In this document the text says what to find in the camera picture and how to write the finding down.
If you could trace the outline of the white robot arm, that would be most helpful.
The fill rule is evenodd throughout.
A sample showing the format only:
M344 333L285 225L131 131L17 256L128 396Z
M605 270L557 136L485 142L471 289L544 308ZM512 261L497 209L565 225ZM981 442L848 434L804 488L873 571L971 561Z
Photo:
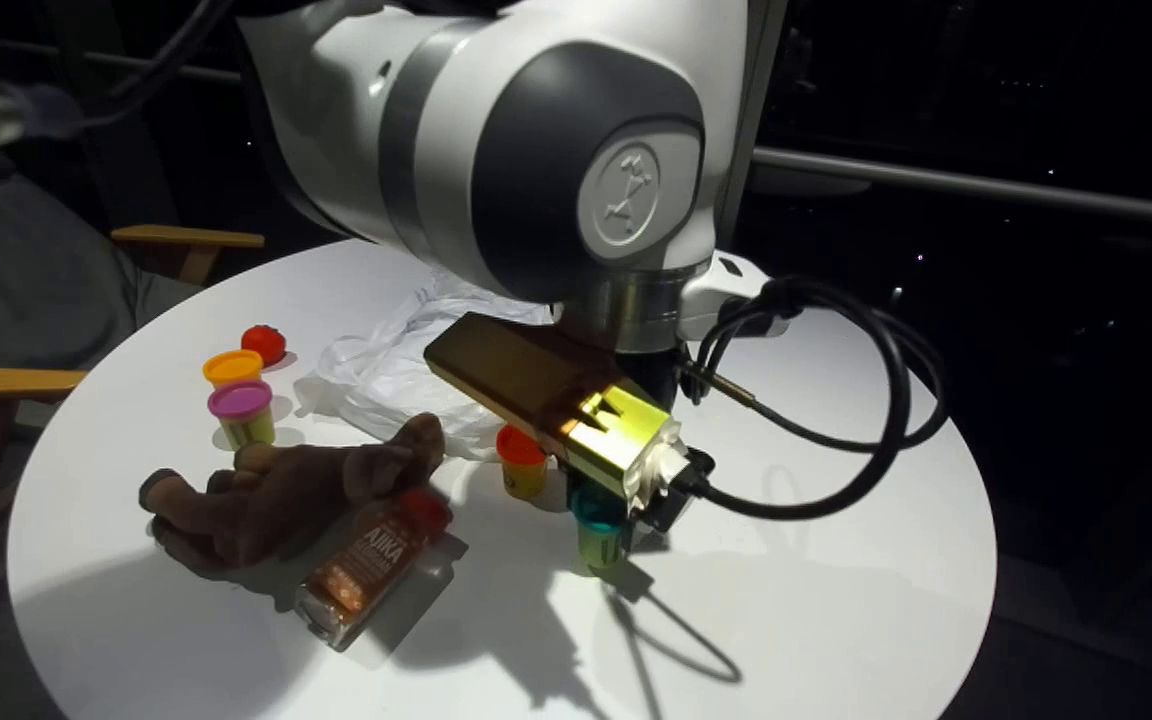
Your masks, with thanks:
M759 0L236 0L278 191L628 351L682 342Z

